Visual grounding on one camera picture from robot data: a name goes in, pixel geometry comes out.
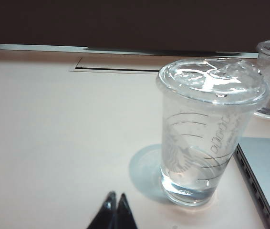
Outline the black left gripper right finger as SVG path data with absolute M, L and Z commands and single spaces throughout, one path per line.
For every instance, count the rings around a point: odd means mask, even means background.
M 135 219 L 123 193 L 119 199 L 115 217 L 115 229 L 137 229 Z

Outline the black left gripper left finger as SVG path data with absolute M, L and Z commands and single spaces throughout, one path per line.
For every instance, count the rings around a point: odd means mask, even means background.
M 116 193 L 110 191 L 88 229 L 115 229 Z

